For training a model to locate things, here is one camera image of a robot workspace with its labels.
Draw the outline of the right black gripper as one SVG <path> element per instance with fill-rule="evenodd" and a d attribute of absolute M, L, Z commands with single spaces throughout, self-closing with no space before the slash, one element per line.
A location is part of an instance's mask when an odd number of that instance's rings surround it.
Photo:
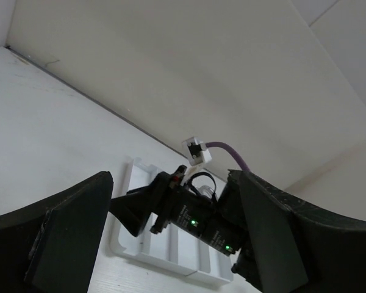
<path fill-rule="evenodd" d="M 193 185 L 192 179 L 181 184 L 178 175 L 161 172 L 150 185 L 111 199 L 109 212 L 134 237 L 143 232 L 150 215 L 156 214 L 151 227 L 153 234 L 173 224 L 230 256 L 243 247 L 244 229 L 222 216 L 215 191 L 213 188 L 211 196 L 204 195 Z"/>

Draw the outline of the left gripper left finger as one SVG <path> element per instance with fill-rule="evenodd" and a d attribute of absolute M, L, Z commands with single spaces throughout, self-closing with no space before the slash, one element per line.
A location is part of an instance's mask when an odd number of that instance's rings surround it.
<path fill-rule="evenodd" d="M 0 292 L 87 292 L 112 191 L 99 172 L 0 215 Z"/>

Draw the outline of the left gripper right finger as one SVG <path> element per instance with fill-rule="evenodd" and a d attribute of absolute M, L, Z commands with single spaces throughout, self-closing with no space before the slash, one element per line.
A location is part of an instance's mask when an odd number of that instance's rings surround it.
<path fill-rule="evenodd" d="M 261 292 L 366 292 L 366 221 L 231 170 L 248 230 L 232 271 Z"/>

